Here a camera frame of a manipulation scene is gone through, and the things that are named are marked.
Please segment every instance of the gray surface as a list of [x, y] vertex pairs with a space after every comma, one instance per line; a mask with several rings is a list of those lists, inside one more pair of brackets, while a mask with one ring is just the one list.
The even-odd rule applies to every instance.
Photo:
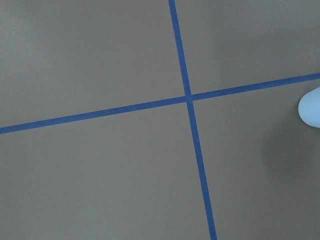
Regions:
[[320, 72], [318, 0], [176, 0], [193, 93]]
[[0, 135], [1, 240], [207, 240], [185, 104]]
[[0, 127], [184, 94], [165, 0], [0, 0]]
[[320, 129], [298, 115], [318, 86], [195, 102], [219, 240], [320, 239]]

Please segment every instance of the white object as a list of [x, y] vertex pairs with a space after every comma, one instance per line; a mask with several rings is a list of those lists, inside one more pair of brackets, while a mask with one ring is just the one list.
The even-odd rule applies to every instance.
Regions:
[[320, 128], [320, 87], [301, 98], [298, 111], [306, 124]]

